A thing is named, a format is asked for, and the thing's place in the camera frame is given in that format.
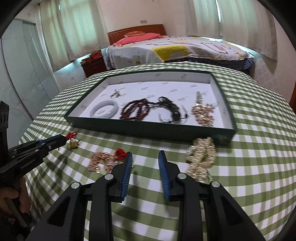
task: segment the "red string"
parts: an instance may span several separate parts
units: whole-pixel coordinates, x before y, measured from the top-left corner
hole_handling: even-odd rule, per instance
[[[114,160],[120,161],[126,158],[127,153],[123,149],[117,149],[114,154]]]
[[[67,140],[70,140],[71,138],[74,138],[75,136],[77,136],[77,134],[78,134],[77,131],[69,132],[69,133],[66,135],[66,139],[67,139]]]

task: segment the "pearl necklace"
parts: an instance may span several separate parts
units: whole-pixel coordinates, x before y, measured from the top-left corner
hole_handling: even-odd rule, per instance
[[[201,183],[206,178],[211,182],[213,179],[208,169],[215,163],[215,153],[215,144],[211,137],[194,140],[193,145],[187,149],[186,161],[190,165],[186,174]]]

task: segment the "table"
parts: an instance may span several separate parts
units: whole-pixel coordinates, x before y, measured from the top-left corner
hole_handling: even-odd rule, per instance
[[[74,181],[94,182],[101,175],[87,170],[89,157],[97,151],[117,148],[133,154],[128,194],[122,204],[112,204],[115,240],[176,240],[178,203],[167,203],[162,193],[157,155],[164,150],[169,161],[185,171],[184,144],[160,142],[76,129],[64,114],[105,76],[158,69],[210,71],[220,84],[233,111],[238,131],[230,146],[216,147],[210,173],[234,197],[265,239],[275,237],[296,203],[296,116],[284,98],[249,76],[223,67],[180,62],[147,64],[96,74],[60,92],[36,117],[20,143],[78,131],[79,148],[66,144],[53,150],[44,163],[27,174],[31,212],[38,221]],[[85,223],[88,238],[89,212]]]

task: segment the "wooden headboard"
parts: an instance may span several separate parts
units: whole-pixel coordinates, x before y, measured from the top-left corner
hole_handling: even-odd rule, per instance
[[[124,28],[115,30],[113,32],[108,33],[110,44],[114,44],[120,39],[124,38],[124,35],[133,32],[133,31],[143,31],[145,33],[156,33],[161,35],[166,35],[165,28],[162,24],[152,24],[152,25],[142,25],[142,26],[136,26],[131,28]]]

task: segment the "metal screw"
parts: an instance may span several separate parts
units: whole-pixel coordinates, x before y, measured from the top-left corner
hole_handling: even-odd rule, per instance
[[[106,180],[111,180],[114,176],[112,174],[105,175]]]
[[[215,188],[218,188],[218,187],[220,187],[220,183],[217,182],[217,181],[213,181],[212,186],[215,187]]]
[[[187,175],[185,173],[179,173],[177,177],[183,180],[183,179],[186,179]]]
[[[77,188],[79,188],[79,186],[80,186],[80,184],[78,182],[74,182],[74,183],[71,184],[71,187],[73,189],[77,189]]]

